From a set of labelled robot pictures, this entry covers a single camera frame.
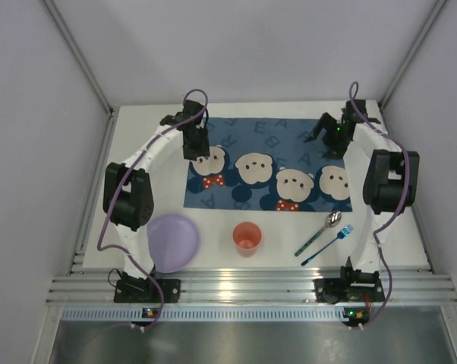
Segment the blue bear print placemat cloth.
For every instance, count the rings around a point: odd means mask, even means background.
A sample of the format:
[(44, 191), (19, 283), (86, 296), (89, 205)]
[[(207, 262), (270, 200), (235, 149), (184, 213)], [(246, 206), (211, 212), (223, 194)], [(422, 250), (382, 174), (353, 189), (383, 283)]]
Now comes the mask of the blue bear print placemat cloth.
[(190, 162), (184, 207), (271, 212), (351, 212), (345, 164), (315, 119), (210, 118), (210, 155)]

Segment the orange plastic cup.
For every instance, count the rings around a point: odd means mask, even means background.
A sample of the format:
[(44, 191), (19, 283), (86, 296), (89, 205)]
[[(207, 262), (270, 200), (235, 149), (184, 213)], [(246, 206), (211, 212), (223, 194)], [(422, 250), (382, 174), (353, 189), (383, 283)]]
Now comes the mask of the orange plastic cup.
[(244, 221), (235, 227), (232, 232), (232, 239), (239, 255), (249, 258), (255, 254), (260, 245), (262, 232), (255, 223)]

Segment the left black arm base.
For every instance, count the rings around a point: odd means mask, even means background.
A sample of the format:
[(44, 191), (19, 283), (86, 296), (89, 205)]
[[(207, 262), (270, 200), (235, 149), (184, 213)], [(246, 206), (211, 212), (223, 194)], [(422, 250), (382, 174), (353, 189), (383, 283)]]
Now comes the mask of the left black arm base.
[(112, 269), (108, 274), (108, 283), (115, 289), (115, 303), (177, 303), (181, 294), (181, 281), (172, 278), (154, 278), (160, 290), (149, 279), (133, 278), (119, 269)]

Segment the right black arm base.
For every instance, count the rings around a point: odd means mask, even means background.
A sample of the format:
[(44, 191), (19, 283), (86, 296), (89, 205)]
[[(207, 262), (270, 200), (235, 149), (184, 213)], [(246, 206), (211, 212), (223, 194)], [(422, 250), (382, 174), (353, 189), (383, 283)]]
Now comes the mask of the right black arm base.
[(314, 281), (318, 303), (383, 302), (383, 285), (378, 271), (354, 269), (351, 259), (340, 267), (338, 278), (319, 278)]

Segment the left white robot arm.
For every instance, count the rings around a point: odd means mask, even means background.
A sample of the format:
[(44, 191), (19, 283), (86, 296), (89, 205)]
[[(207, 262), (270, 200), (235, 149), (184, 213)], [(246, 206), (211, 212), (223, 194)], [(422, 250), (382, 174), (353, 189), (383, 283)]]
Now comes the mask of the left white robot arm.
[(147, 238), (154, 210), (151, 175), (179, 149), (186, 159), (208, 156), (208, 119), (206, 102), (184, 99), (182, 110), (165, 116), (132, 156), (106, 167), (102, 198), (106, 217), (96, 248), (121, 251), (123, 271), (132, 278), (148, 278), (154, 268)]

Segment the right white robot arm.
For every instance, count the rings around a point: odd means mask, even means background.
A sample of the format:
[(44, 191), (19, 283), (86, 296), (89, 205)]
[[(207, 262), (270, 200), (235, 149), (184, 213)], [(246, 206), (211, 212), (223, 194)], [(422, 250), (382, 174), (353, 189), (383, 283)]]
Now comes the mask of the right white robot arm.
[(345, 165), (355, 227), (349, 261), (365, 273), (379, 271), (394, 221), (414, 203), (420, 157), (369, 117), (363, 99), (347, 101), (339, 118), (323, 113), (307, 136), (309, 143), (315, 140), (322, 140), (327, 157)]

